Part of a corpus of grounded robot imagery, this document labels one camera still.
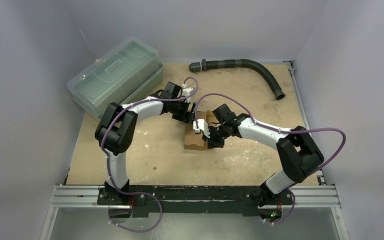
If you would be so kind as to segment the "brown cardboard box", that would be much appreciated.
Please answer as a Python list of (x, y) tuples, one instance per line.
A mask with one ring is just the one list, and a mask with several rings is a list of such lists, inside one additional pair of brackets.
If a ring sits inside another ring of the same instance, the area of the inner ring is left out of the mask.
[[(198, 111), (198, 118), (205, 119), (207, 123), (213, 126), (218, 122), (211, 110)], [(203, 140), (202, 134), (196, 134), (191, 124), (187, 124), (184, 129), (183, 148), (185, 150), (205, 151), (208, 150), (207, 143)]]

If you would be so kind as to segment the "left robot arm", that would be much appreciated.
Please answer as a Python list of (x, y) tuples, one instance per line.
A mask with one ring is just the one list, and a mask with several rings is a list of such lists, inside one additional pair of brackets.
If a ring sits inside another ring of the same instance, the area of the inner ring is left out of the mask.
[(197, 90), (186, 83), (177, 85), (168, 82), (164, 89), (143, 100), (129, 104), (112, 102), (107, 106), (94, 134), (106, 161), (107, 178), (102, 193), (104, 198), (110, 198), (118, 205), (129, 199), (126, 151), (132, 144), (137, 123), (170, 113), (173, 119), (190, 124), (196, 106), (191, 103), (191, 97)]

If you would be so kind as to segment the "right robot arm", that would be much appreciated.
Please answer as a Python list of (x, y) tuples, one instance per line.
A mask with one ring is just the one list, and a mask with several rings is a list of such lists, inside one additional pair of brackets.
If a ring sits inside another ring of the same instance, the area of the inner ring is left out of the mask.
[(281, 192), (293, 184), (302, 183), (325, 160), (302, 126), (281, 128), (264, 125), (249, 114), (236, 115), (226, 104), (212, 113), (218, 122), (216, 126), (203, 119), (197, 119), (193, 124), (195, 132), (202, 132), (208, 148), (223, 148), (227, 138), (237, 137), (256, 141), (277, 151), (281, 170), (261, 185), (260, 196), (268, 204), (278, 200)]

